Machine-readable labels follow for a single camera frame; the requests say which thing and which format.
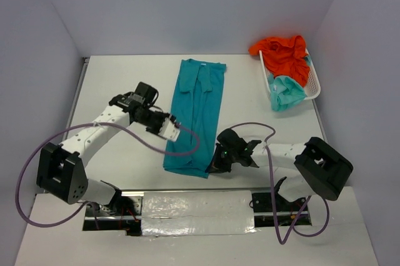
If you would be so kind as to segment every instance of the black clamp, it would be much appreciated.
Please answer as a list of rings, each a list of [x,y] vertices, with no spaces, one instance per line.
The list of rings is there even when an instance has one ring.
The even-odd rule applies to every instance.
[[[312,137],[296,156],[294,165],[313,191],[327,200],[337,200],[353,165],[321,138]]]
[[[245,167],[257,167],[251,158],[253,149],[261,143],[261,140],[246,142],[232,129],[222,131],[218,137],[216,150],[206,172],[221,174],[231,172],[232,163],[240,163]]]
[[[78,152],[47,143],[40,152],[36,184],[67,204],[75,204],[88,189],[88,178]]]
[[[157,89],[147,85],[146,83],[140,82],[134,92],[128,92],[125,94],[118,94],[114,96],[110,101],[110,106],[118,106],[125,113],[129,113],[129,123],[137,121],[137,110],[147,110],[152,107],[158,97]]]

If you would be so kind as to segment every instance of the red wire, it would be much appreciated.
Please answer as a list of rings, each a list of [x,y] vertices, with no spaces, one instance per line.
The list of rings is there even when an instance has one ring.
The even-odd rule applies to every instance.
[[[122,210],[121,210],[121,218],[119,219],[119,224],[118,224],[118,227],[119,227],[120,230],[123,229],[123,228],[122,228],[123,217],[124,217],[124,207],[122,207]]]
[[[139,222],[139,220],[135,217],[135,215],[132,213],[131,210],[129,210],[128,208],[127,208],[126,210],[129,212],[129,214],[132,215],[132,217],[133,217],[133,219],[135,220],[135,222]]]

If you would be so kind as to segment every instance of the mint green cloth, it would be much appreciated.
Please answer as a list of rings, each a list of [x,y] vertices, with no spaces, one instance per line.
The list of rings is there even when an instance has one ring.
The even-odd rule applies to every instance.
[[[288,76],[268,77],[269,90],[271,91],[271,108],[273,111],[285,111],[298,105],[305,97],[303,87]]]

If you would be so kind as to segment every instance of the white tabletop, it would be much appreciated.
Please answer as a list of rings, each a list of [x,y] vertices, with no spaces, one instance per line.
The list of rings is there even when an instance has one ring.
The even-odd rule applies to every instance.
[[[28,225],[16,266],[140,265],[140,266],[378,266],[352,188],[345,187],[337,202],[330,202],[331,221],[318,237],[292,234],[286,245],[276,240],[273,227],[244,235],[183,237],[130,237],[122,231],[83,232],[84,211],[51,229]],[[309,212],[321,228],[324,205],[312,197]],[[36,197],[31,218],[50,223],[65,218],[77,205],[67,205],[51,194]],[[281,227],[285,234],[287,227]]]
[[[143,81],[159,91],[156,105],[169,111],[182,59],[193,58],[227,65],[218,132],[240,122],[256,121],[275,127],[272,142],[306,142],[322,137],[311,101],[303,101],[286,112],[273,112],[269,102],[261,64],[249,55],[165,55],[165,56],[93,56],[90,58],[72,125],[91,122],[117,94],[134,91]],[[165,149],[166,143],[133,124],[151,144]],[[266,128],[248,126],[236,131],[241,137],[264,139]],[[280,169],[277,177],[291,175]],[[172,174],[163,169],[163,156],[125,133],[116,135],[86,167],[88,177],[105,180],[121,189],[218,189],[269,187],[267,168],[252,169],[234,165],[230,174],[210,175],[208,179]]]

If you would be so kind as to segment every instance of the cable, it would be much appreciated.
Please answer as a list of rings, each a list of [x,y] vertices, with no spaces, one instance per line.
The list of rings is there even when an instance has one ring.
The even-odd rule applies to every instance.
[[[95,202],[88,202],[88,204],[92,205],[92,210],[93,210],[93,217],[94,217],[94,224],[96,225],[96,229],[100,230],[99,222],[98,222],[98,217],[96,216],[96,207],[97,203]]]
[[[123,228],[122,228],[123,218],[124,218],[124,207],[122,207],[122,210],[121,210],[121,218],[119,219],[119,222],[118,222],[118,228],[119,228],[120,230],[123,229]]]
[[[254,124],[254,125],[257,125],[257,126],[267,127],[268,129],[271,129],[271,130],[272,130],[272,133],[269,134],[269,135],[264,139],[264,142],[265,142],[265,148],[266,148],[267,153],[268,153],[269,182],[270,182],[270,185],[271,185],[272,216],[273,216],[273,219],[274,219],[274,227],[275,227],[275,232],[276,232],[276,237],[277,237],[278,242],[279,242],[281,245],[284,245],[284,244],[288,241],[288,238],[289,238],[290,233],[292,232],[292,230],[294,230],[295,233],[297,233],[298,235],[303,236],[303,237],[315,237],[315,236],[318,236],[319,234],[321,234],[321,233],[326,229],[326,227],[328,226],[329,218],[330,218],[328,203],[326,202],[325,199],[322,199],[322,200],[324,201],[325,206],[326,206],[326,221],[325,221],[324,226],[321,228],[321,230],[319,230],[318,232],[316,232],[316,233],[314,233],[314,234],[306,235],[306,234],[300,233],[300,232],[298,232],[296,229],[294,229],[294,225],[296,224],[296,222],[298,221],[298,219],[301,217],[301,213],[302,213],[303,210],[307,207],[307,204],[308,204],[308,202],[310,201],[311,196],[309,196],[309,197],[307,197],[306,201],[303,203],[303,205],[301,206],[301,208],[300,208],[299,211],[297,212],[296,217],[294,218],[294,220],[293,220],[292,223],[290,224],[290,227],[289,227],[289,229],[287,230],[285,237],[282,239],[281,233],[280,233],[280,231],[279,231],[278,214],[277,214],[277,211],[276,211],[276,198],[275,198],[275,190],[274,190],[275,183],[274,183],[273,160],[272,160],[271,150],[269,149],[269,146],[268,146],[268,143],[267,143],[268,140],[269,140],[273,135],[275,135],[276,130],[275,130],[273,127],[271,127],[271,126],[269,126],[269,125],[267,125],[267,124],[260,123],[260,122],[243,122],[243,123],[241,123],[241,124],[236,124],[236,125],[234,125],[234,126],[231,126],[230,129],[234,129],[235,127],[240,127],[240,126],[246,126],[246,125],[249,125],[249,124]]]
[[[152,100],[152,102],[150,103],[150,107],[154,106],[154,104],[156,103],[156,101],[158,100],[158,91],[156,90],[156,96],[154,97],[154,99]]]
[[[69,128],[67,128],[67,129],[65,129],[65,130],[63,130],[63,131],[61,131],[61,132],[58,132],[57,134],[54,134],[53,136],[51,136],[51,137],[47,138],[45,141],[43,141],[43,142],[32,152],[32,154],[27,158],[27,160],[26,160],[24,166],[23,166],[22,169],[21,169],[21,172],[19,173],[19,176],[18,176],[18,179],[17,179],[17,185],[16,185],[16,190],[15,190],[15,199],[14,199],[14,200],[15,200],[15,205],[16,205],[18,214],[22,217],[22,219],[23,219],[26,223],[28,223],[28,224],[30,224],[30,225],[33,225],[33,226],[35,226],[35,227],[56,227],[56,226],[58,226],[58,225],[65,224],[68,220],[71,220],[73,217],[75,217],[75,216],[83,209],[83,207],[84,207],[85,205],[88,204],[88,202],[84,202],[74,213],[72,213],[70,216],[68,216],[67,218],[65,218],[65,219],[63,219],[63,220],[60,220],[60,221],[55,222],[55,223],[53,223],[53,224],[40,224],[40,223],[38,223],[38,222],[35,222],[35,221],[29,219],[29,217],[26,216],[26,215],[24,214],[24,212],[23,212],[23,210],[22,210],[22,208],[21,208],[21,203],[20,203],[20,201],[19,201],[19,193],[20,193],[20,189],[21,189],[21,183],[22,183],[22,180],[23,180],[23,177],[24,177],[24,174],[25,174],[25,171],[26,171],[28,165],[32,162],[34,156],[35,156],[47,143],[49,143],[50,141],[52,141],[54,138],[56,138],[56,137],[58,137],[58,136],[60,136],[60,135],[63,135],[63,134],[66,133],[66,132],[69,132],[69,131],[72,131],[72,130],[75,130],[75,129],[80,129],[80,128],[83,128],[83,127],[92,127],[92,126],[95,126],[95,125],[109,126],[109,127],[115,127],[115,128],[117,128],[117,129],[120,129],[120,130],[122,130],[122,131],[128,133],[128,134],[131,135],[132,137],[134,137],[137,141],[139,141],[139,142],[140,142],[141,144],[143,144],[144,146],[146,146],[146,147],[148,147],[148,148],[154,150],[155,152],[158,152],[158,153],[164,154],[164,155],[171,155],[171,156],[174,156],[174,157],[183,157],[183,156],[185,156],[185,155],[191,155],[191,154],[193,154],[195,151],[198,150],[198,148],[199,148],[199,146],[200,146],[200,139],[199,139],[199,136],[198,136],[195,132],[192,132],[191,130],[185,128],[184,126],[179,126],[179,128],[182,129],[182,130],[184,130],[185,132],[190,133],[190,134],[196,139],[196,146],[194,147],[194,149],[192,149],[192,150],[190,150],[190,151],[188,151],[188,152],[168,152],[168,151],[165,151],[165,150],[158,149],[157,147],[154,147],[153,145],[148,144],[146,141],[144,141],[143,139],[141,139],[138,135],[136,135],[134,132],[131,132],[131,131],[128,130],[127,128],[125,128],[125,127],[123,127],[123,126],[120,126],[119,124],[114,124],[114,123],[110,123],[110,122],[99,122],[99,123],[97,123],[97,124],[93,124],[93,123],[78,124],[78,125],[76,125],[76,126],[69,127]]]
[[[161,112],[163,112],[163,110],[159,106],[153,105],[153,106],[151,106],[151,108],[155,108],[155,109],[160,110]]]
[[[129,210],[128,208],[126,208],[126,210],[129,212],[129,214],[132,215],[133,219],[135,220],[135,222],[139,222],[139,220],[136,218],[136,216],[132,213],[131,210]]]
[[[322,227],[318,232],[313,233],[313,234],[304,234],[304,233],[300,233],[295,227],[293,227],[293,231],[294,231],[296,234],[298,234],[298,235],[300,235],[300,236],[302,236],[302,237],[309,237],[309,238],[310,238],[310,237],[318,236],[319,234],[321,234],[322,232],[325,231],[325,229],[326,229],[326,227],[328,226],[328,223],[329,223],[329,218],[330,218],[331,216],[330,216],[330,211],[329,211],[328,202],[326,201],[326,199],[323,199],[323,198],[322,198],[322,200],[324,201],[324,204],[325,204],[325,207],[326,207],[326,220],[325,220],[325,223],[324,223],[323,227]]]

